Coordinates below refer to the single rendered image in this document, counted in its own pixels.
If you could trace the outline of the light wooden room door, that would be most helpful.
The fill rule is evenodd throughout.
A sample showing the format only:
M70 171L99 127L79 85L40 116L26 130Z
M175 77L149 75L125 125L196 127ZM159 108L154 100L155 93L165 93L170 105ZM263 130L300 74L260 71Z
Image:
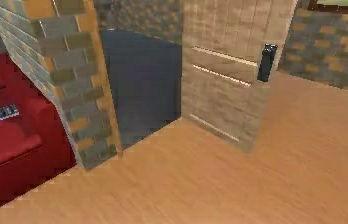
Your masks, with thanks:
M182 115L249 151L298 0L184 0ZM278 46L268 82L257 79L265 44Z

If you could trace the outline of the red sofa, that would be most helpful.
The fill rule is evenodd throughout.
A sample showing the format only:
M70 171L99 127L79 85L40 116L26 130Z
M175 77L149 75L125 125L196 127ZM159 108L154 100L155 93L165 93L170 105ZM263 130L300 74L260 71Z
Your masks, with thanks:
M54 104L6 53L0 54L0 206L72 168L72 146Z

